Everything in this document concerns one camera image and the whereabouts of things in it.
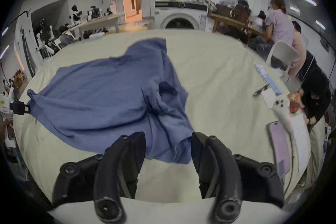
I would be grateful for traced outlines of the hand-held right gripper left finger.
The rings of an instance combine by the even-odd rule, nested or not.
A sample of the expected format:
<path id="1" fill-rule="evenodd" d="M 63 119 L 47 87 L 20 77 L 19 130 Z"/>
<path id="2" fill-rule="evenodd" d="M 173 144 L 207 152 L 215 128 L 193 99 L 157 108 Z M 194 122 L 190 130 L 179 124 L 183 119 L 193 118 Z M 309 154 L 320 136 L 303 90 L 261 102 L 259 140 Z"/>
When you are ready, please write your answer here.
<path id="1" fill-rule="evenodd" d="M 93 201 L 103 223 L 125 223 L 121 197 L 135 198 L 145 150 L 145 133 L 135 132 L 121 135 L 104 154 L 64 163 L 53 188 L 53 207 Z"/>

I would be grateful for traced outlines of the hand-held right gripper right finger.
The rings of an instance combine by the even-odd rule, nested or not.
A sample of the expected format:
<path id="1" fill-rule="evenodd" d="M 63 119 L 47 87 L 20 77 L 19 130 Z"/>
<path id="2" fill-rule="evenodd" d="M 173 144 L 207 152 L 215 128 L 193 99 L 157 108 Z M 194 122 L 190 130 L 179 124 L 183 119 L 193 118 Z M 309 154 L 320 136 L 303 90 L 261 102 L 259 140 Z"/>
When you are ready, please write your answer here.
<path id="1" fill-rule="evenodd" d="M 191 157 L 199 176 L 202 199 L 215 197 L 211 224 L 237 220 L 242 201 L 285 205 L 283 187 L 274 164 L 258 162 L 232 152 L 216 137 L 191 135 Z"/>

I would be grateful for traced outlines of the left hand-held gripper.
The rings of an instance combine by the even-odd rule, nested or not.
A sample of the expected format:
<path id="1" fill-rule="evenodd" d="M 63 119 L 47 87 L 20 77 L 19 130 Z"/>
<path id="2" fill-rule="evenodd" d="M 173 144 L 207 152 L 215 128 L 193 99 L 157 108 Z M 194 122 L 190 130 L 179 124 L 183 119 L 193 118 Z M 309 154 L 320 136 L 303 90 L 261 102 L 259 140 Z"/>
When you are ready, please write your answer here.
<path id="1" fill-rule="evenodd" d="M 13 113 L 17 115 L 30 114 L 30 106 L 23 102 L 13 102 L 13 94 L 0 94 L 0 113 Z"/>

